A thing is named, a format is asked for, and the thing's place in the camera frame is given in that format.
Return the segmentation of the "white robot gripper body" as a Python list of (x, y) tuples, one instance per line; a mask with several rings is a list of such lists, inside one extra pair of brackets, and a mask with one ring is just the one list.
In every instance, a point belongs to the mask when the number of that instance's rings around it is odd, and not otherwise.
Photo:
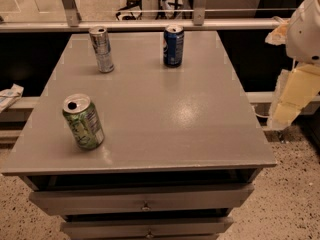
[(286, 34), (287, 56), (303, 63), (320, 63), (320, 0), (304, 0), (292, 14)]

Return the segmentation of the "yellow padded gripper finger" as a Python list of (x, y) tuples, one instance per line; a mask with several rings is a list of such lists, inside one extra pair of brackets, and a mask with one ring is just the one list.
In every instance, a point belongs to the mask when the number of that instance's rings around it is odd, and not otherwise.
[(266, 36), (265, 42), (276, 46), (285, 45), (289, 20), (285, 20), (278, 16), (275, 16), (274, 20), (276, 20), (279, 25)]
[(277, 82), (267, 127), (284, 130), (320, 92), (320, 67), (299, 63), (291, 71), (282, 70)]

